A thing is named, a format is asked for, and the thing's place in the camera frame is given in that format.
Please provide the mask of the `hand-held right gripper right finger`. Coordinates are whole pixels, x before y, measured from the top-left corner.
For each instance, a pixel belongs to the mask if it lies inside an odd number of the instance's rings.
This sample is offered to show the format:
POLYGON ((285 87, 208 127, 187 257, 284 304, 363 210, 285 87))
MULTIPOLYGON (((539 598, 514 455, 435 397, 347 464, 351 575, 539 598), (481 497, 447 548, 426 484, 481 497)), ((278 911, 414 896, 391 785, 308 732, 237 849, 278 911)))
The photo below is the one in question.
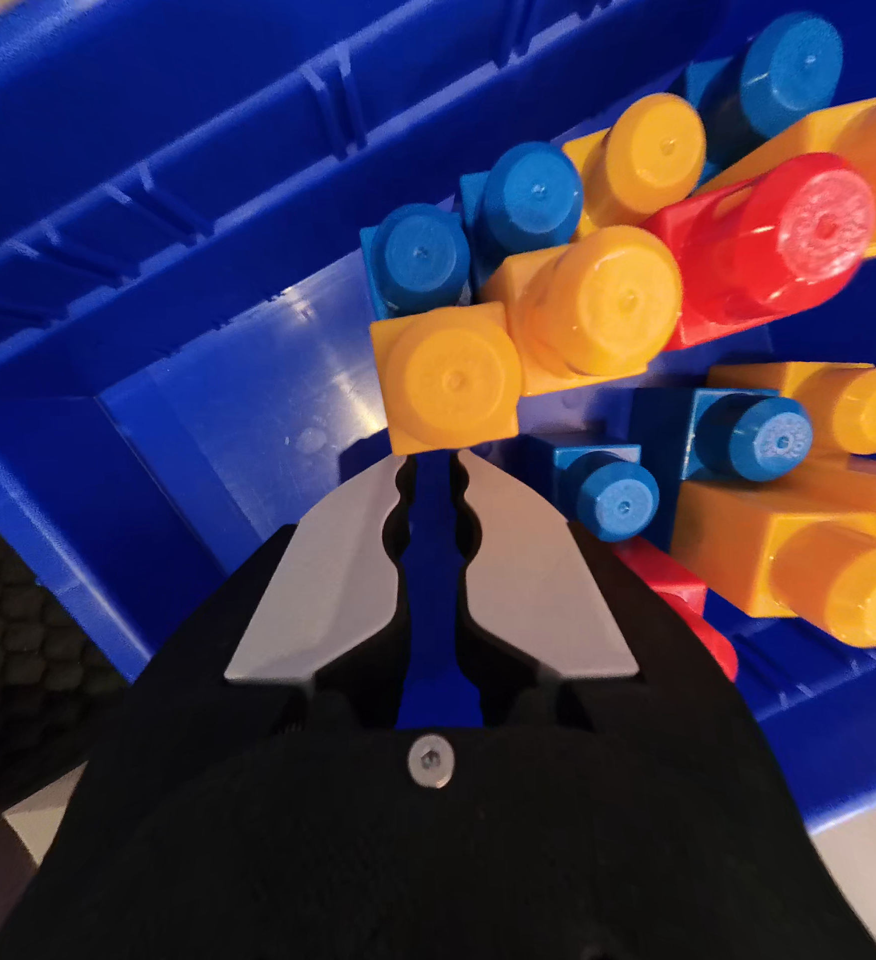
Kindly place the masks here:
POLYGON ((479 544, 465 567, 475 625, 560 679, 636 676, 638 665, 571 534, 545 498, 470 450, 468 516, 479 544))

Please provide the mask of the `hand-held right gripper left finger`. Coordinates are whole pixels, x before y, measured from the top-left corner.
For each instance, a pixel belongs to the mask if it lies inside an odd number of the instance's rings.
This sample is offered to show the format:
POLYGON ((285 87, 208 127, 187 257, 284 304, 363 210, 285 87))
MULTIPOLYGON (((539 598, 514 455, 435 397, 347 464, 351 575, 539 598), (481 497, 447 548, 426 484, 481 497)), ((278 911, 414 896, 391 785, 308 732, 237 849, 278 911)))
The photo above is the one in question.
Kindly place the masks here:
POLYGON ((398 615, 415 460, 394 454, 302 518, 225 669, 232 684, 306 685, 398 615))

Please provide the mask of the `pile of toy blocks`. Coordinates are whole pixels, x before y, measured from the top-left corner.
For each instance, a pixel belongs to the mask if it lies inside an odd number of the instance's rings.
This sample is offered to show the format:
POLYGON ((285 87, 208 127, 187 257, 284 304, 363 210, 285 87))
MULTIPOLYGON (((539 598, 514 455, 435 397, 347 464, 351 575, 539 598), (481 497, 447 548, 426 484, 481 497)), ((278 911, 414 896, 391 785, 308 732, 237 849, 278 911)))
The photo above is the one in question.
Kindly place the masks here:
POLYGON ((362 231, 396 454, 476 452, 575 511, 626 631, 676 621, 734 679, 709 593, 876 650, 876 364, 726 361, 646 383, 624 440, 518 438, 518 402, 811 318, 876 259, 876 97, 833 104, 842 36, 786 14, 558 148, 526 142, 362 231))

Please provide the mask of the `plain blue object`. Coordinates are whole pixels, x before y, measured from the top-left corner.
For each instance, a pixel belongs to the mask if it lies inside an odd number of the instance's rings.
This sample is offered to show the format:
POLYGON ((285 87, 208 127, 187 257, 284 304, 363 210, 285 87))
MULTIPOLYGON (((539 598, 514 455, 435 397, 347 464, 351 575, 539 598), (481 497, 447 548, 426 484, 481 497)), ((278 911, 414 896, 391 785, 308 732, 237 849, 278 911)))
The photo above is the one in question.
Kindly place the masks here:
MULTIPOLYGON (((649 94, 728 103, 807 11, 876 97, 876 2, 19 2, 0 14, 0 534, 129 681, 272 534, 391 453, 364 230, 649 94)), ((520 402, 476 453, 637 444, 663 524, 720 481, 712 368, 876 368, 876 258, 805 313, 520 402)), ((876 806, 876 648, 713 589, 703 611, 815 829, 876 806)))

